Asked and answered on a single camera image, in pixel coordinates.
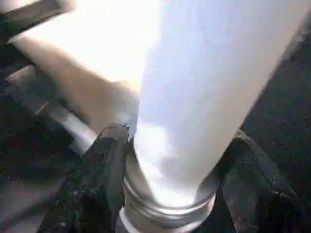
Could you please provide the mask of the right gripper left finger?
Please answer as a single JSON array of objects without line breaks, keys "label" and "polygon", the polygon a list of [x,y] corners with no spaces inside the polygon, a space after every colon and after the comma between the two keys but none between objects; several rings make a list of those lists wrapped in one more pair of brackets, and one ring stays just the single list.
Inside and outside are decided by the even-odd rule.
[{"label": "right gripper left finger", "polygon": [[64,180],[40,233],[113,233],[124,205],[128,128],[109,124]]}]

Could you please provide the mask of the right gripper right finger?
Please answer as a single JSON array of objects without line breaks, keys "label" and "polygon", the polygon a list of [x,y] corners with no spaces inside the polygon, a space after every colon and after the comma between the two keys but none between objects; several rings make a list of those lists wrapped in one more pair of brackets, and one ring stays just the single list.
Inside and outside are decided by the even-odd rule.
[{"label": "right gripper right finger", "polygon": [[221,191],[237,233],[309,233],[311,211],[276,163],[237,132],[217,165]]}]

